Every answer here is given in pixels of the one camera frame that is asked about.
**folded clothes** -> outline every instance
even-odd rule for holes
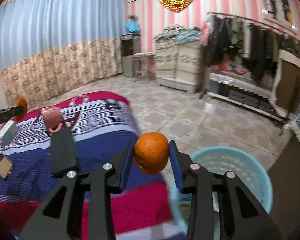
[[[163,33],[156,35],[153,39],[155,41],[159,41],[159,40],[166,41],[170,38],[175,38],[183,29],[184,29],[183,26],[179,24],[173,24],[171,26],[165,27]]]
[[[176,36],[176,42],[187,43],[192,41],[199,41],[201,38],[201,30],[184,29]]]

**small box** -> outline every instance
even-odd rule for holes
[[[0,176],[5,179],[11,173],[12,161],[0,153]]]
[[[7,121],[7,123],[0,130],[0,140],[3,145],[8,145],[12,138],[16,135],[18,128],[16,123],[12,120]]]

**light blue basket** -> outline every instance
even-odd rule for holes
[[[271,180],[266,170],[254,157],[236,148],[214,146],[193,153],[191,159],[213,173],[225,174],[226,171],[234,171],[270,214],[273,201]],[[181,232],[186,235],[188,225],[181,216],[179,203],[184,200],[190,201],[191,194],[181,195],[174,181],[169,186],[172,216]],[[219,225],[215,225],[216,231],[219,231]]]

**stool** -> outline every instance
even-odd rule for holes
[[[148,82],[150,81],[150,75],[149,75],[149,60],[150,58],[153,58],[155,55],[154,52],[150,53],[136,53],[132,55],[132,65],[134,69],[134,77],[136,81],[139,77],[142,77],[142,74],[145,73],[146,77],[148,79]],[[142,61],[148,59],[148,63],[145,64],[145,68],[142,69]]]

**blue curtain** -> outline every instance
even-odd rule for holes
[[[125,0],[15,0],[0,7],[0,70],[31,55],[124,34]]]

